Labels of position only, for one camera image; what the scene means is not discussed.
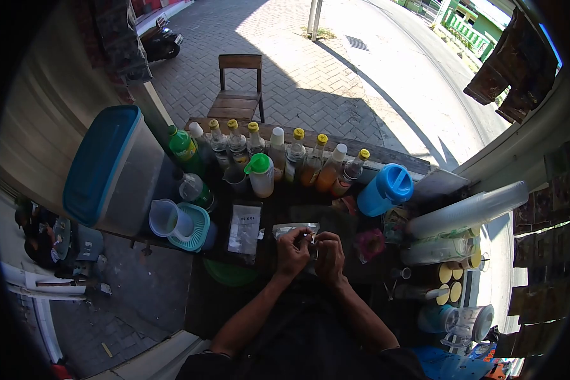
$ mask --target storm drain grate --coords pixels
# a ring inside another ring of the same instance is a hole
[[[361,49],[361,50],[365,50],[366,52],[370,51],[367,48],[367,45],[365,44],[365,42],[363,42],[362,40],[359,40],[358,38],[351,37],[351,36],[346,36],[346,39],[348,40],[348,43],[350,43],[350,45],[352,47],[355,47],[355,48]]]

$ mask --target metal pole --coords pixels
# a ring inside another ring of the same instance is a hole
[[[317,41],[317,31],[319,30],[319,19],[321,18],[321,6],[323,5],[323,0],[317,0],[317,11],[315,12],[315,26],[312,28],[312,38],[311,41]]]
[[[306,26],[306,35],[310,36],[312,35],[312,26],[313,24],[313,20],[314,20],[314,15],[315,15],[315,9],[317,8],[317,0],[311,0],[311,13],[308,15],[308,26]]]

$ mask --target glass bottle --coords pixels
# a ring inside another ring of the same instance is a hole
[[[213,211],[217,206],[213,193],[196,174],[184,173],[183,181],[179,186],[179,194],[184,201],[202,207],[207,212]]]
[[[317,136],[317,143],[314,149],[304,159],[302,174],[300,175],[302,186],[312,186],[317,180],[321,167],[323,167],[325,144],[327,144],[327,136],[321,133]]]
[[[258,153],[264,153],[266,141],[259,135],[259,125],[256,122],[251,122],[247,124],[247,129],[249,130],[249,140],[247,140],[249,158]]]
[[[348,188],[352,183],[357,178],[361,177],[361,174],[363,173],[363,164],[368,158],[370,158],[370,151],[367,149],[361,149],[354,160],[350,160],[344,164],[342,172],[331,187],[332,195],[342,196],[348,191]]]
[[[218,159],[220,168],[226,171],[230,166],[228,162],[228,137],[222,133],[219,123],[215,119],[209,121],[209,128],[211,129],[211,148],[215,158]]]
[[[241,167],[241,170],[243,170],[249,162],[247,139],[241,134],[239,123],[235,119],[228,120],[228,129],[230,130],[228,149],[230,150],[232,159]]]
[[[304,130],[302,128],[294,129],[294,142],[289,144],[285,151],[285,181],[294,182],[296,172],[304,163],[306,148],[302,140],[304,140]]]
[[[201,128],[197,122],[191,122],[188,129],[190,130],[190,136],[192,136],[192,139],[196,144],[196,149],[200,154],[200,158],[205,165],[208,165],[215,160],[215,155],[213,154],[211,143],[207,140],[203,128]]]
[[[318,192],[325,193],[331,188],[335,180],[338,179],[338,175],[340,175],[340,171],[342,170],[342,161],[346,158],[347,151],[348,148],[344,144],[338,144],[335,147],[334,152],[323,165],[319,177],[317,177],[316,186]]]
[[[200,160],[200,155],[196,151],[196,145],[186,131],[177,129],[175,125],[170,125],[169,133],[169,149],[176,156],[177,161],[181,163],[182,168],[189,173],[198,175],[205,174],[205,165]]]
[[[268,156],[272,159],[275,165],[275,182],[279,182],[283,177],[285,171],[285,132],[280,126],[275,126],[270,135],[270,149],[268,149]]]

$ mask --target wooden chair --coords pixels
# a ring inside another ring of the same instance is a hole
[[[207,117],[235,118],[249,120],[253,118],[259,104],[259,118],[264,123],[264,103],[262,101],[262,55],[261,54],[222,54],[219,61],[220,92]],[[224,69],[256,69],[258,71],[257,91],[229,91],[226,89]]]

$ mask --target blue water jug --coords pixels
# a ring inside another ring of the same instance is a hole
[[[414,182],[407,169],[389,163],[361,191],[357,197],[357,207],[368,217],[377,217],[409,201],[413,192]]]

